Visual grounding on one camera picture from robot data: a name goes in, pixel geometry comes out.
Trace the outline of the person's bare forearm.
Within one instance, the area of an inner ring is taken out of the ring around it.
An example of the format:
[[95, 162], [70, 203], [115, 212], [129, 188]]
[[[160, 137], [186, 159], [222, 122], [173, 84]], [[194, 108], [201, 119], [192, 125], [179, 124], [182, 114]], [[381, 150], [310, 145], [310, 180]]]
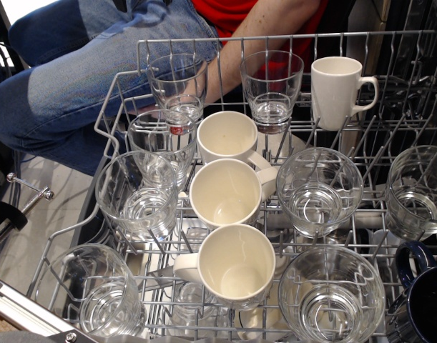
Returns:
[[[271, 39], [268, 43], [268, 48], [280, 49], [285, 47], [288, 43], [288, 36], [269, 36]], [[242, 58], [263, 50], [265, 46], [263, 39], [265, 37], [220, 38], [224, 46], [221, 52], [209, 64], [208, 91], [205, 98], [207, 104], [219, 100], [240, 84], [240, 62]]]

